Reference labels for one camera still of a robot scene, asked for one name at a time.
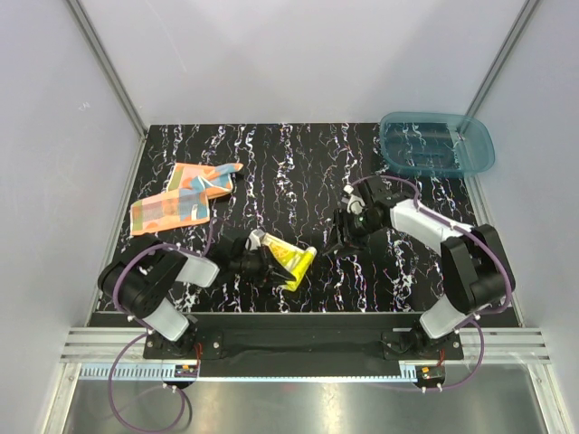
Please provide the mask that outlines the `left aluminium frame post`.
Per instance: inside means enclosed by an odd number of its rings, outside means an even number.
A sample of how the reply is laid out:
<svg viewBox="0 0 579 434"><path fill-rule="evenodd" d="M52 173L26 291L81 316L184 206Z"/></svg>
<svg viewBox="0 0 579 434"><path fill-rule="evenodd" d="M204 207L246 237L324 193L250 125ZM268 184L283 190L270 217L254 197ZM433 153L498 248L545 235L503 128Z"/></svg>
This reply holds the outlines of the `left aluminium frame post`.
<svg viewBox="0 0 579 434"><path fill-rule="evenodd" d="M138 114L135 104L128 95L128 91L116 71L116 68L114 67L113 62L98 35L95 25L91 21L88 12L82 4L82 1L64 0L64 3L71 12L74 22L79 27L83 38L88 44L96 62L100 66L101 71L115 94L120 106L125 112L131 126L140 138L144 138L147 135L148 127Z"/></svg>

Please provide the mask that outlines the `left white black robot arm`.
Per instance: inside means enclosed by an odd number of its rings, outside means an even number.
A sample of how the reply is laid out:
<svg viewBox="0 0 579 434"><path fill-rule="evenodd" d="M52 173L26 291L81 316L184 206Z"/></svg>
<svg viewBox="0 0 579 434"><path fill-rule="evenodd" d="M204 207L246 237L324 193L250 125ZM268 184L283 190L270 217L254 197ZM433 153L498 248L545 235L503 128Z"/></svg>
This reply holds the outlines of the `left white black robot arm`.
<svg viewBox="0 0 579 434"><path fill-rule="evenodd" d="M169 290L176 282L205 288L234 276L260 288L293 279L269 247L248 237L225 239L209 248L206 256L198 256L146 234L133 239L101 271L98 288L119 311L158 336L167 352L184 358L195 349L197 324L169 301Z"/></svg>

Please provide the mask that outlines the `right aluminium frame post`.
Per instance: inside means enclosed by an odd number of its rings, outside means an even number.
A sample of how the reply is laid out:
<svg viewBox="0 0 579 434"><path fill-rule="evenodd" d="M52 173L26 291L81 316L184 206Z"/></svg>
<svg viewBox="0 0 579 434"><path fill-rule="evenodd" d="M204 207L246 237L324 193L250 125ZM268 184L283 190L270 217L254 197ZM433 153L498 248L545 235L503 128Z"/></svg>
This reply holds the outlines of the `right aluminium frame post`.
<svg viewBox="0 0 579 434"><path fill-rule="evenodd" d="M466 110L465 115L467 117L475 118L477 116L541 4L541 0L526 0L523 3Z"/></svg>

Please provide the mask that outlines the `yellow crocodile towel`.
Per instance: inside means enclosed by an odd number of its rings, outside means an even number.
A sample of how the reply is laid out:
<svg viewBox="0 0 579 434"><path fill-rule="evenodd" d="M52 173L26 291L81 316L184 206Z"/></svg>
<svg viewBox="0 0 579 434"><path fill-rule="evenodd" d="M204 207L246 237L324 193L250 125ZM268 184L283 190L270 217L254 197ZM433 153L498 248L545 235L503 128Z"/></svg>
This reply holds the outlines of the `yellow crocodile towel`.
<svg viewBox="0 0 579 434"><path fill-rule="evenodd" d="M263 235L261 244L270 249L273 257L293 277L293 280L287 280L282 287L289 292L296 292L318 251L311 246L303 250L269 233Z"/></svg>

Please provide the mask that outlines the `orange blue patterned towel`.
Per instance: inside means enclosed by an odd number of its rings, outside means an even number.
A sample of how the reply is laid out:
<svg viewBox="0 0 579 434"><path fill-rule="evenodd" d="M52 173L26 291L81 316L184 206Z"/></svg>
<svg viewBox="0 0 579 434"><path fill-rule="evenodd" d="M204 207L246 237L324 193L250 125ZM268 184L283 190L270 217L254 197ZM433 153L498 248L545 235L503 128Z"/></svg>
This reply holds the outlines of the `orange blue patterned towel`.
<svg viewBox="0 0 579 434"><path fill-rule="evenodd" d="M131 204L130 234L169 231L210 221L210 201L233 191L241 163L218 166L175 164L165 191Z"/></svg>

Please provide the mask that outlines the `aluminium frame post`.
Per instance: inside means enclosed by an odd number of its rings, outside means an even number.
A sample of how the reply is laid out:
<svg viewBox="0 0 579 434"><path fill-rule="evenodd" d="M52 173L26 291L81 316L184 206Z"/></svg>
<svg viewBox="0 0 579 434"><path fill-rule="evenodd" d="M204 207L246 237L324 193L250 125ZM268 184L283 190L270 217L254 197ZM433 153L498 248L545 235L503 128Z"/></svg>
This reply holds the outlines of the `aluminium frame post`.
<svg viewBox="0 0 579 434"><path fill-rule="evenodd" d="M465 115L467 117L475 118L477 116L541 4L541 0L526 0L523 3L466 110Z"/></svg>
<svg viewBox="0 0 579 434"><path fill-rule="evenodd" d="M91 21L88 12L82 4L82 1L64 0L64 3L71 12L74 22L79 27L83 38L88 44L96 62L100 66L101 71L115 94L120 106L125 112L131 126L140 138L144 138L147 135L148 127L138 114L135 104L128 95L128 91L116 71L116 68L114 67L113 62L98 35L95 25Z"/></svg>

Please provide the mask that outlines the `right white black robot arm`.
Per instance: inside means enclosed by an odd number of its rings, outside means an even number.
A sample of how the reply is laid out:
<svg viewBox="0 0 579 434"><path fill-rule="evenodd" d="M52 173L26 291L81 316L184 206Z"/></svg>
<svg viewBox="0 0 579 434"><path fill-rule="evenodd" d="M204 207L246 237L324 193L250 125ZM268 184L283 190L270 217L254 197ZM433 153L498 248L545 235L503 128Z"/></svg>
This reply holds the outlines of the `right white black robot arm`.
<svg viewBox="0 0 579 434"><path fill-rule="evenodd" d="M503 312L511 303L515 277L493 226L471 226L444 217L421 203L418 188L395 191L387 186L390 179L368 176L345 186L324 252L356 255L371 235L393 229L439 255L443 296L397 341L383 342L388 354L427 359L468 321Z"/></svg>

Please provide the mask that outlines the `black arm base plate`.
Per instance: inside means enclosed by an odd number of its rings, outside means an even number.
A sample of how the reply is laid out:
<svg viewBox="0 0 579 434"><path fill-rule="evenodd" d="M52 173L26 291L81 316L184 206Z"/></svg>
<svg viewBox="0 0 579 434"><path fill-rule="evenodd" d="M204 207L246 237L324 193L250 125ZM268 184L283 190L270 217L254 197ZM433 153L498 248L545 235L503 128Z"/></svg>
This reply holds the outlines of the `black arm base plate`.
<svg viewBox="0 0 579 434"><path fill-rule="evenodd" d="M383 342L395 342L400 333L409 331L418 315L407 313L325 313L325 314L201 314L194 315L197 324L195 349L183 357L165 350L160 338L147 339L147 358L184 359L199 354L209 340L223 340L224 358L235 360L246 354L361 353L376 359L386 353ZM444 354L455 335L439 352L427 356L398 357L427 358Z"/></svg>

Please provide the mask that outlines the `aluminium rail with slots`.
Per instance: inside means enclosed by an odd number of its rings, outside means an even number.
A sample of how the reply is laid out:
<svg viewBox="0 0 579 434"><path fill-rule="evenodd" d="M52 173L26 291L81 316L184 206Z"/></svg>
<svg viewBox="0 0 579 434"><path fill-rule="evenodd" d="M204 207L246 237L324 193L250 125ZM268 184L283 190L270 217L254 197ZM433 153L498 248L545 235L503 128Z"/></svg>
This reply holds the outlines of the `aluminium rail with slots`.
<svg viewBox="0 0 579 434"><path fill-rule="evenodd" d="M137 329L74 328L62 350L61 363L77 363L90 380L163 382L417 382L436 366L468 369L477 363L537 365L551 362L536 329L466 328L455 335L444 354L432 359L383 353L376 359L361 353L246 354L224 358L223 340L209 340L199 354L184 359L147 358L147 340Z"/></svg>

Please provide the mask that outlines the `blue transparent plastic bin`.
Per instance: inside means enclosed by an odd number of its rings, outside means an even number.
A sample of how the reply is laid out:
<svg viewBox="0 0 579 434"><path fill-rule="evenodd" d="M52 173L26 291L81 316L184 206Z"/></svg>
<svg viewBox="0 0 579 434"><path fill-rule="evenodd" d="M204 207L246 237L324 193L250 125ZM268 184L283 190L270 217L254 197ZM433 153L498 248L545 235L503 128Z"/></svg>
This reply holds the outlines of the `blue transparent plastic bin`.
<svg viewBox="0 0 579 434"><path fill-rule="evenodd" d="M384 160L400 175L464 178L495 163L488 129L464 115L393 112L380 121L379 142Z"/></svg>

